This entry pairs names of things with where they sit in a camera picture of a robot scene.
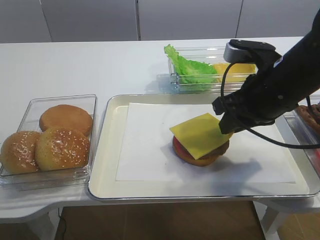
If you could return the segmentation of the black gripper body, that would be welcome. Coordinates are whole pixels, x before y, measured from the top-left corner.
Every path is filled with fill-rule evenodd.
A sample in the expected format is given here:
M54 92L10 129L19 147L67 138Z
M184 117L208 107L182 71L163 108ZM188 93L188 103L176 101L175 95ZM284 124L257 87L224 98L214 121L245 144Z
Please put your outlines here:
M242 87L213 101L221 125L271 125L310 95L309 72L270 72L248 77Z

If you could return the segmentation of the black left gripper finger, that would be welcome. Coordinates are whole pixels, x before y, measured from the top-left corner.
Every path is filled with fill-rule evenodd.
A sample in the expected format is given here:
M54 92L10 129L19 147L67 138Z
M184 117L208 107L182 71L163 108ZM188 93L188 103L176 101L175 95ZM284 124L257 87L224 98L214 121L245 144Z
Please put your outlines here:
M233 116L229 112L225 112L219 122L219 128L222 134L238 133L252 127L253 121L248 117Z

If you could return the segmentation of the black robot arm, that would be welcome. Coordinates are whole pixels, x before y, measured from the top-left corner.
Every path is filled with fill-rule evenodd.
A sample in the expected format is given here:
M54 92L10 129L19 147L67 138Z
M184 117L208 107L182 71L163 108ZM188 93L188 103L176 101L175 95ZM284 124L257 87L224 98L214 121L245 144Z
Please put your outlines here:
M213 101L214 112L222 115L221 132L272 125L320 88L320 15L284 55L269 43L231 39L223 58L230 64L255 64L257 73L250 74L239 90Z

